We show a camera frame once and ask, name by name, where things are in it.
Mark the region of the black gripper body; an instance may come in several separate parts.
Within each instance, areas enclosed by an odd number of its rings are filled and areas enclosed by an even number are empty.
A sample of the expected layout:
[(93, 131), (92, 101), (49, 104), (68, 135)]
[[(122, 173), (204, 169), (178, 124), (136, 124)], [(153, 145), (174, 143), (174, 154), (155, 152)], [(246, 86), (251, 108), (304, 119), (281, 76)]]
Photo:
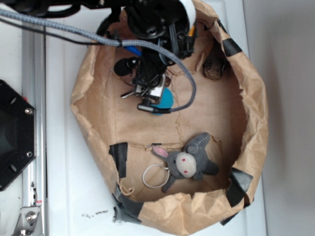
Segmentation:
[(114, 72), (120, 77), (126, 77), (132, 86), (144, 83), (152, 86), (157, 84), (156, 77), (164, 75), (167, 65), (158, 52), (143, 49), (139, 57), (124, 58), (116, 62)]

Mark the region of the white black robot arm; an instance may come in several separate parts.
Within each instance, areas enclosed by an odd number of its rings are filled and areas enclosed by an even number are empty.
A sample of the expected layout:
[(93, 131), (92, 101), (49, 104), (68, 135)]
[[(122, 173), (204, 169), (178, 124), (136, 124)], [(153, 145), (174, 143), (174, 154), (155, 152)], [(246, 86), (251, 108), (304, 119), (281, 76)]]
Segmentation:
[[(136, 96), (158, 99), (166, 68), (182, 66), (194, 51), (196, 11), (190, 0), (6, 0), (1, 16), (67, 31), (97, 44), (123, 47), (135, 57), (115, 64), (119, 76), (135, 73)], [(92, 33), (55, 22), (88, 9), (110, 9), (110, 15)]]

